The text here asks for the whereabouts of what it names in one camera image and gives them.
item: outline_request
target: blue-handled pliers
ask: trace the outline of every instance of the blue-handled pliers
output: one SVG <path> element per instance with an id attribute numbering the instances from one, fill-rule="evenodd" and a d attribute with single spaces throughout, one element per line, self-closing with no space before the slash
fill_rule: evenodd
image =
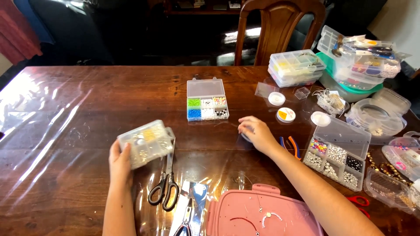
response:
<path id="1" fill-rule="evenodd" d="M 284 139 L 283 137 L 279 138 L 280 141 L 280 145 L 286 149 L 286 147 L 284 146 Z M 294 148 L 294 157 L 296 157 L 296 159 L 300 160 L 300 152 L 299 152 L 299 146 L 297 145 L 297 143 L 295 142 L 295 140 L 289 136 L 289 141 L 291 142 L 291 144 L 293 145 Z"/>

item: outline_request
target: wood grain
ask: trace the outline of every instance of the wood grain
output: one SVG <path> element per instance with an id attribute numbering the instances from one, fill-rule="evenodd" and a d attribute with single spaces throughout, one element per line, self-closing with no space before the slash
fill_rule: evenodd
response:
<path id="1" fill-rule="evenodd" d="M 187 80 L 213 76 L 223 79 L 229 119 L 188 123 Z M 266 66 L 25 68 L 0 92 L 1 131 L 6 133 L 0 141 L 0 235 L 101 235 L 109 147 L 119 134 L 156 119 L 177 137 L 173 171 L 179 185 L 202 181 L 209 185 L 210 197 L 218 199 L 228 189 L 262 183 L 301 200 L 274 162 L 244 141 L 236 128 L 240 117 L 257 116 L 276 138 L 292 135 L 304 155 L 315 130 L 310 115 L 321 108 L 314 97 L 298 100 L 295 87 L 282 88 L 284 106 L 295 110 L 297 118 L 281 123 L 275 118 L 277 108 L 254 95 L 258 82 L 273 83 Z M 308 88 L 313 92 L 320 86 Z M 402 133 L 420 131 L 411 112 L 404 118 L 408 126 Z M 370 149 L 376 163 L 385 161 L 380 147 Z M 146 200 L 164 167 L 165 161 L 157 159 L 134 172 L 139 235 L 169 233 L 172 212 Z M 415 217 L 318 174 L 347 197 L 368 198 L 365 209 L 384 234 L 419 234 Z"/>
<path id="2" fill-rule="evenodd" d="M 310 49 L 325 18 L 325 7 L 317 0 L 246 1 L 239 15 L 235 66 L 240 66 L 242 63 L 242 47 L 247 17 L 253 10 L 260 10 L 261 12 L 261 33 L 255 55 L 255 66 L 267 66 L 271 54 L 286 51 L 294 28 L 307 13 L 312 13 L 314 20 L 309 27 L 302 49 Z"/>

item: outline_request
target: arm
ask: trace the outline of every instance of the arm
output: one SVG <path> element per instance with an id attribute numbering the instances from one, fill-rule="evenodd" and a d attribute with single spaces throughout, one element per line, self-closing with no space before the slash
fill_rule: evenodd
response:
<path id="1" fill-rule="evenodd" d="M 248 136 L 256 149 L 276 163 L 328 235 L 383 236 L 347 198 L 280 146 L 264 122 L 253 116 L 239 122 L 239 133 Z"/>
<path id="2" fill-rule="evenodd" d="M 130 167 L 130 145 L 126 144 L 120 154 L 116 140 L 109 155 L 110 187 L 105 207 L 103 236 L 135 236 L 134 207 L 131 199 L 133 177 Z"/>

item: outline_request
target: chair backrest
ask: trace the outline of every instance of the chair backrest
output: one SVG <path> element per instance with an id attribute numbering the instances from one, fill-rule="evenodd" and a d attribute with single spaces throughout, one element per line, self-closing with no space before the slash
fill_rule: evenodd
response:
<path id="1" fill-rule="evenodd" d="M 261 12 L 261 32 L 255 66 L 269 64 L 270 55 L 285 52 L 290 36 L 300 19 L 312 13 L 314 20 L 306 35 L 302 49 L 310 49 L 325 18 L 325 7 L 319 0 L 248 0 L 239 15 L 235 66 L 241 65 L 247 17 L 252 10 Z"/>

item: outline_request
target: pink lid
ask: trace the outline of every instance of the pink lid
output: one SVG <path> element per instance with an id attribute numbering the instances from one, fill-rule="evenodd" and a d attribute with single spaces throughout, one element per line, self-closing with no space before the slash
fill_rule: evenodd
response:
<path id="1" fill-rule="evenodd" d="M 251 236 L 257 235 L 256 231 L 261 236 L 323 236 L 306 203 L 281 196 L 280 190 L 270 185 L 254 184 L 252 190 L 229 190 L 219 202 L 210 202 L 207 235 Z"/>

